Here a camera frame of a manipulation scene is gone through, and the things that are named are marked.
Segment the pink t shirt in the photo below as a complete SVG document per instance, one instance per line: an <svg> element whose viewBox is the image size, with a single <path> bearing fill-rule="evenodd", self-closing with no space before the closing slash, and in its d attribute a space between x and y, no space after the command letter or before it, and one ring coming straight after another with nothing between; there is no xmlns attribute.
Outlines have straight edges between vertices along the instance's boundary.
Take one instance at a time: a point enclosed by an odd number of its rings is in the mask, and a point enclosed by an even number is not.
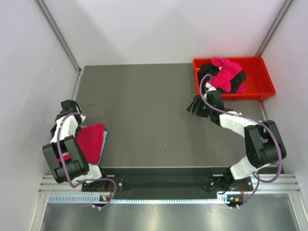
<svg viewBox="0 0 308 231"><path fill-rule="evenodd" d="M89 164L98 165L103 160L108 129L105 124L82 126L76 141Z"/></svg>

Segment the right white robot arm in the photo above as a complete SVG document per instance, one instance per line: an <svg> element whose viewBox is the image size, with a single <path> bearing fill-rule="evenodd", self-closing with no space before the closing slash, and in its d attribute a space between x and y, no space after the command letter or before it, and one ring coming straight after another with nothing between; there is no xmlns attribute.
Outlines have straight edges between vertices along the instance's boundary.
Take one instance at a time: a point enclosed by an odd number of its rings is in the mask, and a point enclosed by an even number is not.
<svg viewBox="0 0 308 231"><path fill-rule="evenodd" d="M210 118L214 124L244 137L246 156L226 170L225 186L237 190L242 179L275 162L282 169L287 152L274 121L259 121L224 107L221 93L209 91L204 96L195 95L187 108L191 114Z"/></svg>

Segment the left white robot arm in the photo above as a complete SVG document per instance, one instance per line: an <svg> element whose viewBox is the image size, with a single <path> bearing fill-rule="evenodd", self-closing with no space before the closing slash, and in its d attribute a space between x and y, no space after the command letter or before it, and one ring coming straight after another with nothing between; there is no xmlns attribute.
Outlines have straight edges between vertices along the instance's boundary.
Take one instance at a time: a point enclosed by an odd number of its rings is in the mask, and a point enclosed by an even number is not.
<svg viewBox="0 0 308 231"><path fill-rule="evenodd" d="M42 147L42 152L57 183L68 182L72 187L92 183L99 191L109 186L109 179L98 165L88 162L76 136L87 118L77 102L61 102L62 110L56 116L51 129L51 141Z"/></svg>

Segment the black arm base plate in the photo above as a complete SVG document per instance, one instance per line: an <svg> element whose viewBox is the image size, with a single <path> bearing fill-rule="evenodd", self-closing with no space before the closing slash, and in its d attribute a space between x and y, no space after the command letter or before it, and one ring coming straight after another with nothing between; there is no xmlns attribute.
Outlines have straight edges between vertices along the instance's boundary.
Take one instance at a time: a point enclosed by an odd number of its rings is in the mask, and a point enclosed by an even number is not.
<svg viewBox="0 0 308 231"><path fill-rule="evenodd" d="M119 192L133 189L198 188L205 192L237 188L229 167L107 167Z"/></svg>

